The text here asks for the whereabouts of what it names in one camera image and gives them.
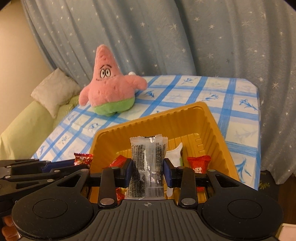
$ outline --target plush toy's eyebrow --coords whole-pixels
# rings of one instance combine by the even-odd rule
[[[112,67],[111,67],[110,65],[108,65],[108,64],[104,64],[101,68],[103,68],[105,65],[107,65],[107,66],[109,66],[110,68],[112,68]]]

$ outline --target red snack package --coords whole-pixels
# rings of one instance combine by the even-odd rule
[[[127,158],[119,155],[110,165],[109,167],[119,167],[122,168],[122,166],[124,165],[124,163],[126,162]]]
[[[127,158],[119,155],[110,165],[109,167],[119,167],[122,168],[122,166],[124,165],[124,163],[126,162]],[[125,194],[124,192],[124,188],[116,188],[116,196],[117,196],[117,203],[119,204],[121,200],[124,199]]]
[[[74,153],[74,156],[75,156],[74,166],[80,165],[80,164],[87,164],[89,168],[91,167],[93,154]]]
[[[211,161],[210,156],[200,156],[200,157],[187,157],[190,167],[194,170],[195,173],[206,173],[207,166]],[[205,190],[204,187],[197,187],[198,192]]]

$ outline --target snack package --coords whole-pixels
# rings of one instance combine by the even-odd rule
[[[181,155],[182,149],[183,149],[183,143],[181,142],[177,146],[177,148],[167,151],[165,154],[165,158],[169,158],[170,162],[173,164],[174,167],[179,167],[183,165],[182,155]],[[173,195],[173,190],[174,190],[173,188],[167,187],[166,195],[168,197],[171,197]]]
[[[207,166],[211,161],[211,157],[210,156],[187,157],[187,161],[195,173],[206,173]],[[198,192],[203,192],[205,188],[197,187],[196,190]]]
[[[127,199],[164,199],[163,159],[168,138],[132,137],[133,173]]]
[[[119,167],[122,168],[124,163],[126,162],[127,158],[119,155],[110,165],[109,167]],[[125,188],[116,188],[116,196],[117,196],[117,203],[119,204],[121,200],[125,197]]]
[[[74,160],[74,166],[80,165],[80,164],[87,164],[88,167],[91,167],[91,162],[93,155],[92,154],[81,154],[81,153],[74,153],[75,160]]]

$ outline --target starfish stuffed animal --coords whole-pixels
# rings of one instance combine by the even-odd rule
[[[137,75],[123,75],[106,45],[96,49],[94,74],[79,95],[79,104],[89,101],[98,115],[111,116],[130,109],[135,102],[135,90],[146,90],[146,80]]]

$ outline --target yellow plastic tray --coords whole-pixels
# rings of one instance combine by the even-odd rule
[[[180,142],[183,143],[184,166],[189,167],[189,156],[209,155],[212,160],[208,169],[216,169],[239,180],[224,138],[204,102],[196,102],[98,131],[90,150],[94,155],[91,173],[101,172],[119,155],[131,158],[130,137],[157,134],[168,137],[168,150],[175,149]],[[174,189],[170,198],[177,201],[178,194],[178,190]],[[94,188],[91,202],[97,202],[97,195],[98,188]],[[198,193],[198,199],[199,202],[206,201],[203,193]]]

